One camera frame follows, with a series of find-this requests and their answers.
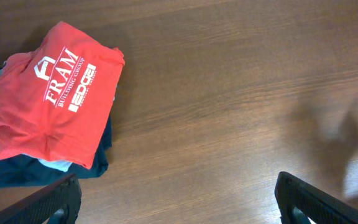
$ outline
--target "red shirt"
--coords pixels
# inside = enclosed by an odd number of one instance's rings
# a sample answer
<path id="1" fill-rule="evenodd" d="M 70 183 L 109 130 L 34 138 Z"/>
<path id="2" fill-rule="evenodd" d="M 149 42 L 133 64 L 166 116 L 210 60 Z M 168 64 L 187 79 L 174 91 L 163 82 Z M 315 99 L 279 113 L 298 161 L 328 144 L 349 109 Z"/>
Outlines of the red shirt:
<path id="1" fill-rule="evenodd" d="M 123 54 L 59 22 L 34 52 L 8 58 L 0 77 L 0 159 L 27 154 L 90 169 Z"/>

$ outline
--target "dark blue cloth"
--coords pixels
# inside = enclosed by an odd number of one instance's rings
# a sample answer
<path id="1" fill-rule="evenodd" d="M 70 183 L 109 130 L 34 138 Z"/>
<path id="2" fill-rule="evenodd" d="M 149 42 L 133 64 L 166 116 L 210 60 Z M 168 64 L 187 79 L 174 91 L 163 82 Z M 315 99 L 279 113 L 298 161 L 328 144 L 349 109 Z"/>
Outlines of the dark blue cloth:
<path id="1" fill-rule="evenodd" d="M 105 150 L 111 147 L 111 136 L 109 117 L 90 170 L 72 164 L 67 172 L 62 172 L 25 155 L 3 159 L 0 161 L 0 188 L 48 185 L 69 174 L 76 174 L 79 179 L 100 177 L 109 167 Z"/>

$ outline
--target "brown wooden floor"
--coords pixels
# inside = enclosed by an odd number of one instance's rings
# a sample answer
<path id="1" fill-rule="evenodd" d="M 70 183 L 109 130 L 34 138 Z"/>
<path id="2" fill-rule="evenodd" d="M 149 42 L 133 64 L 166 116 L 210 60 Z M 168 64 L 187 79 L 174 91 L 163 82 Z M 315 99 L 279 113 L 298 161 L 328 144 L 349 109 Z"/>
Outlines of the brown wooden floor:
<path id="1" fill-rule="evenodd" d="M 3 0 L 0 63 L 58 21 L 126 58 L 78 223 L 280 223 L 282 170 L 358 208 L 358 1 Z"/>

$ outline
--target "stack of folded clothes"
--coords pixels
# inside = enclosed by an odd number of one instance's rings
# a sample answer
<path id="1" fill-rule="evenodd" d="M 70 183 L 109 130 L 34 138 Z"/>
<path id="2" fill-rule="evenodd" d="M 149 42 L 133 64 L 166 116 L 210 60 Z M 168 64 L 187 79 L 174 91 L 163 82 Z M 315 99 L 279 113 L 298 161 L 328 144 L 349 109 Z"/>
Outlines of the stack of folded clothes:
<path id="1" fill-rule="evenodd" d="M 123 54 L 59 22 L 0 68 L 0 188 L 101 176 Z"/>

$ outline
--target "black object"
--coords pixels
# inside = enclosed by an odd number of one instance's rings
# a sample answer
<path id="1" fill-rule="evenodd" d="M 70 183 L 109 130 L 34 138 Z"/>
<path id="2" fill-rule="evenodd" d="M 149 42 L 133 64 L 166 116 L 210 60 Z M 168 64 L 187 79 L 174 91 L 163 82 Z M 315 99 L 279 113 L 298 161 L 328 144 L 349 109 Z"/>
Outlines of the black object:
<path id="1" fill-rule="evenodd" d="M 287 172 L 278 175 L 275 196 L 283 224 L 310 224 L 309 218 L 317 224 L 358 224 L 358 210 Z"/>
<path id="2" fill-rule="evenodd" d="M 44 187 L 0 212 L 0 223 L 72 224 L 81 207 L 81 188 L 74 174 Z"/>
<path id="3" fill-rule="evenodd" d="M 111 147 L 111 136 L 109 117 L 90 170 L 72 164 L 67 172 L 62 172 L 45 167 L 38 159 L 25 155 L 3 159 L 0 161 L 0 188 L 48 185 L 69 174 L 75 174 L 79 179 L 100 177 L 109 167 L 105 151 Z"/>

